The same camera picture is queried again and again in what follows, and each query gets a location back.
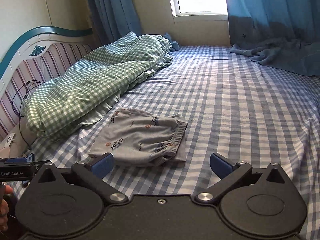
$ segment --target headboard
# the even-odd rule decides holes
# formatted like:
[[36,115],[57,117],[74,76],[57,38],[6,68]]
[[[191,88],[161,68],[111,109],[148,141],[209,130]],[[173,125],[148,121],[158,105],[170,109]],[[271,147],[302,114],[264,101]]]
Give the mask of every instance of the headboard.
[[0,142],[19,122],[16,113],[27,92],[26,82],[44,83],[61,76],[99,46],[92,29],[74,31],[41,26],[21,35],[0,62]]

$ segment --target green checkered comforter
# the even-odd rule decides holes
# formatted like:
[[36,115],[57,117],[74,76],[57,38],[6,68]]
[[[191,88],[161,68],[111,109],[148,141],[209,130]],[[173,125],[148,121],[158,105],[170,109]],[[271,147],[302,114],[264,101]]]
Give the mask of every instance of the green checkered comforter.
[[28,128],[57,140],[97,122],[128,89],[171,65],[170,47],[160,35],[131,32],[95,49],[23,101]]

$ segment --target cream wall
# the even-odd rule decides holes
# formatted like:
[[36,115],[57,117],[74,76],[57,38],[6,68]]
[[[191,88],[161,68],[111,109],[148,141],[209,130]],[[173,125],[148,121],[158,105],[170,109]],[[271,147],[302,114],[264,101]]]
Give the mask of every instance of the cream wall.
[[43,25],[89,28],[86,0],[0,0],[0,61],[26,31]]
[[182,45],[230,46],[227,21],[191,20],[174,22],[170,0],[132,0],[142,31],[149,34],[168,32]]

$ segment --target bedspread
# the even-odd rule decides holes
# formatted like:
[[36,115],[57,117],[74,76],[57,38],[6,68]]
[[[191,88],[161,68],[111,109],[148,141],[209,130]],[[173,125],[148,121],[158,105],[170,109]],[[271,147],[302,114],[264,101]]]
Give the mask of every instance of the bedspread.
[[[259,65],[229,48],[182,47],[172,54],[171,66],[127,91],[96,124],[54,144],[39,138],[33,144],[36,158],[58,167],[87,160],[97,134],[120,106],[182,114],[188,122],[184,166],[116,166],[104,181],[127,196],[192,194],[219,181],[210,169],[213,152],[256,168],[277,162],[308,207],[301,236],[320,239],[320,79]],[[20,196],[20,182],[13,185]]]

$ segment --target blue gripper pad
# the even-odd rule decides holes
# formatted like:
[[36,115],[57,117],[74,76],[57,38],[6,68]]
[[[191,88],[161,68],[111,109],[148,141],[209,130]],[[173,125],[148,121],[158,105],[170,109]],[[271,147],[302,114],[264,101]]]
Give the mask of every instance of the blue gripper pad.
[[236,166],[234,163],[228,163],[228,159],[220,154],[213,153],[210,156],[210,168],[220,179],[223,179],[232,173],[234,171],[234,166]]
[[103,159],[91,165],[90,171],[99,179],[103,179],[113,169],[113,156],[107,155]]
[[6,163],[27,163],[27,158],[21,157],[21,158],[11,158],[7,159]]

